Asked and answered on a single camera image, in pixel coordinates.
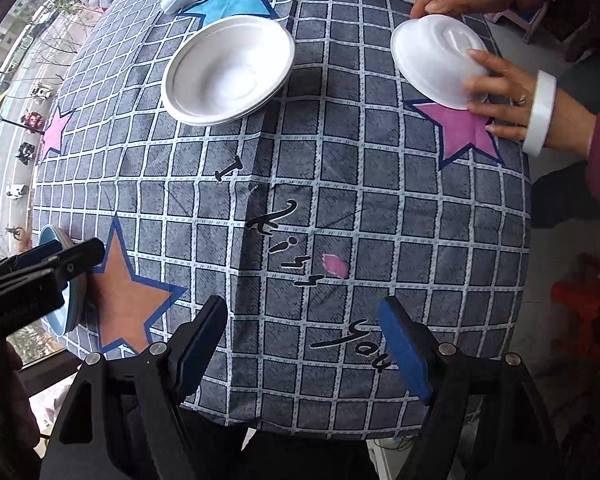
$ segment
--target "road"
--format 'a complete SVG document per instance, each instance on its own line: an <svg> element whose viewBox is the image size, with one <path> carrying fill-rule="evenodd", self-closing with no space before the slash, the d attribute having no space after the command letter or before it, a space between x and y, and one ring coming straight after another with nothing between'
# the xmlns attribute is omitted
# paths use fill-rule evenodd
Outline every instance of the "road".
<svg viewBox="0 0 600 480"><path fill-rule="evenodd" d="M64 17L56 19L54 24L36 40L24 57L19 69L13 77L8 97L0 110L0 115L7 120L19 122L27 111L37 111L47 118L52 107L53 98L48 101L28 98L33 83L42 80L47 86L57 91L61 79L68 71L74 55L73 50L85 40L94 16L91 14L85 24L75 23ZM34 163L28 166L21 163L15 155L22 142L38 146L39 134L32 134L24 128L12 124L0 123L0 258L19 252L18 242L10 234L5 234L8 226L28 227L29 197L23 196L11 200L5 196L11 184L26 184L32 188Z"/></svg>

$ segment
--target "red plastic chair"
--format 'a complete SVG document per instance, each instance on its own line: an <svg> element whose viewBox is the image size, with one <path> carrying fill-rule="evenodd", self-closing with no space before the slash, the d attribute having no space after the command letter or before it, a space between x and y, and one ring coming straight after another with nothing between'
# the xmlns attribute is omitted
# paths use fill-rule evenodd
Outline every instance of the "red plastic chair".
<svg viewBox="0 0 600 480"><path fill-rule="evenodd" d="M578 265L576 282L556 282L551 288L551 299L578 315L578 327L574 335L555 339L552 346L600 361L600 259L580 254Z"/></svg>

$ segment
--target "screw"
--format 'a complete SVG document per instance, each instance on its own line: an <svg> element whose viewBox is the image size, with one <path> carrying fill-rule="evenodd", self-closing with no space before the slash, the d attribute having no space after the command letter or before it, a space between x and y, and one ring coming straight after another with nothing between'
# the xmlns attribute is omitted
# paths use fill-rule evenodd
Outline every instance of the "screw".
<svg viewBox="0 0 600 480"><path fill-rule="evenodd" d="M87 357L84 358L84 362L88 365L94 365L100 360L100 354L97 352L92 352Z"/></svg>
<svg viewBox="0 0 600 480"><path fill-rule="evenodd" d="M505 355L504 360L511 366L518 366L522 362L520 356L518 354L514 354L513 352L509 352L507 355Z"/></svg>
<svg viewBox="0 0 600 480"><path fill-rule="evenodd" d="M164 354L166 349L167 349L167 345L165 345L163 342L157 342L157 343L154 343L151 346L149 346L149 354L151 354L151 355Z"/></svg>
<svg viewBox="0 0 600 480"><path fill-rule="evenodd" d="M440 346L438 347L438 352L446 356L453 355L456 353L456 347L453 346L451 343L440 343Z"/></svg>

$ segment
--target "star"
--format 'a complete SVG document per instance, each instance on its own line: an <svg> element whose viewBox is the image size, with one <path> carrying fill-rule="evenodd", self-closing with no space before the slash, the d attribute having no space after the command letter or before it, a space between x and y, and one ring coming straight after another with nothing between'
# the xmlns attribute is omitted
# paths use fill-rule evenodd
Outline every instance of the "star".
<svg viewBox="0 0 600 480"><path fill-rule="evenodd" d="M440 170L470 149L502 164L493 136L485 130L490 118L468 110L453 110L429 100L406 105L440 127Z"/></svg>
<svg viewBox="0 0 600 480"><path fill-rule="evenodd" d="M98 311L100 351L121 344L140 353L152 343L149 327L186 291L138 276L126 253L120 219L114 216L102 264L93 269L90 294Z"/></svg>
<svg viewBox="0 0 600 480"><path fill-rule="evenodd" d="M60 111L60 107L56 107L56 111L54 112L54 117L51 119L51 124L45 130L45 134L43 136L43 146L42 152L40 153L39 162L45 160L46 154L49 152L60 153L60 147L62 146L62 131L64 127L71 119L74 110L71 110L64 115Z"/></svg>
<svg viewBox="0 0 600 480"><path fill-rule="evenodd" d="M199 16L200 28L236 14L252 14L264 18L279 17L267 0L204 0L180 13L181 16Z"/></svg>

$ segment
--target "white bracelet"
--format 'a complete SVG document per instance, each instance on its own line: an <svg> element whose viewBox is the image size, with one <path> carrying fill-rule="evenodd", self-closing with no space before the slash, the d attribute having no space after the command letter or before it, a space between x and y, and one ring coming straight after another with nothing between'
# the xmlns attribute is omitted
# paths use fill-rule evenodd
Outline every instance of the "white bracelet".
<svg viewBox="0 0 600 480"><path fill-rule="evenodd" d="M555 88L555 77L539 70L529 125L526 127L526 139L522 143L522 151L528 155L540 155L544 146L551 125L551 116L554 114Z"/></svg>

